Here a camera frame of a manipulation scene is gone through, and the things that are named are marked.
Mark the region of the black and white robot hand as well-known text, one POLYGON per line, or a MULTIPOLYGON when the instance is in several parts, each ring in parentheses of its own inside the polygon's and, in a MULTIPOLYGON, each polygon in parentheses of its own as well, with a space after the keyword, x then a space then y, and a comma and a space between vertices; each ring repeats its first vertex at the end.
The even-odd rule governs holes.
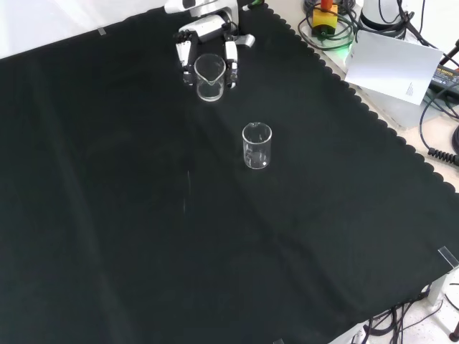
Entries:
POLYGON ((237 46, 252 47, 255 43, 255 37, 251 34, 240 35, 239 26, 231 20, 228 12, 224 10, 203 16, 183 26, 174 35, 185 84, 194 84, 194 63, 197 59, 198 44, 216 38, 223 38, 224 40, 224 61, 228 69, 225 72, 225 82, 228 88, 236 87, 238 81, 237 46))

